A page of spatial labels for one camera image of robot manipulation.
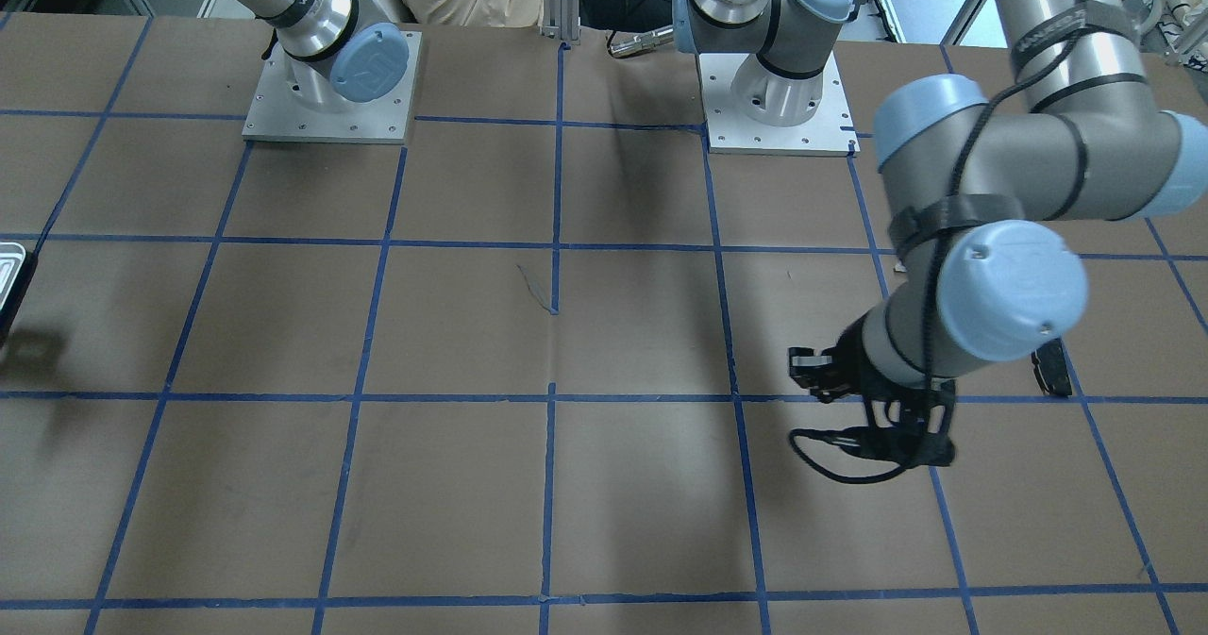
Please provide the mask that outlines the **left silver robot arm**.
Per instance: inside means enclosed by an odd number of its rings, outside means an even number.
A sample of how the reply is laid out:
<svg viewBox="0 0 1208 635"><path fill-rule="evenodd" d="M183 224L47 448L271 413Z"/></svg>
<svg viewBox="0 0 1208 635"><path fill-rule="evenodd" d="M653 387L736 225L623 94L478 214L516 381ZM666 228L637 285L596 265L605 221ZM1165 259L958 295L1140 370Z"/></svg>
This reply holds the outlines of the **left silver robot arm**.
<svg viewBox="0 0 1208 635"><path fill-rule="evenodd" d="M1121 0L997 0L1014 85L912 81L873 118L889 235L907 279L823 353L788 372L829 403L859 395L864 425L794 429L850 456L948 466L956 381L1023 359L1082 318L1082 261L1056 221L1181 212L1206 193L1206 126L1156 105Z"/></svg>

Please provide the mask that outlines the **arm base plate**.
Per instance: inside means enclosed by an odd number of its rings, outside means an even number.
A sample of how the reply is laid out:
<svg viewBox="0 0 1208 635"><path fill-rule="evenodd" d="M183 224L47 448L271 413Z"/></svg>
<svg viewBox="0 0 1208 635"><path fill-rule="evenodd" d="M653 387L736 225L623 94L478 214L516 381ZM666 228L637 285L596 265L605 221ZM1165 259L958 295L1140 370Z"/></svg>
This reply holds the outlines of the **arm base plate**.
<svg viewBox="0 0 1208 635"><path fill-rule="evenodd" d="M753 54L697 56L699 98L714 155L844 157L860 152L834 56L820 75L772 75Z"/></svg>
<svg viewBox="0 0 1208 635"><path fill-rule="evenodd" d="M254 142L359 142L403 145L423 47L419 30L403 30L410 63L397 85L374 101L339 97L314 69L272 49L246 110L242 135Z"/></svg>

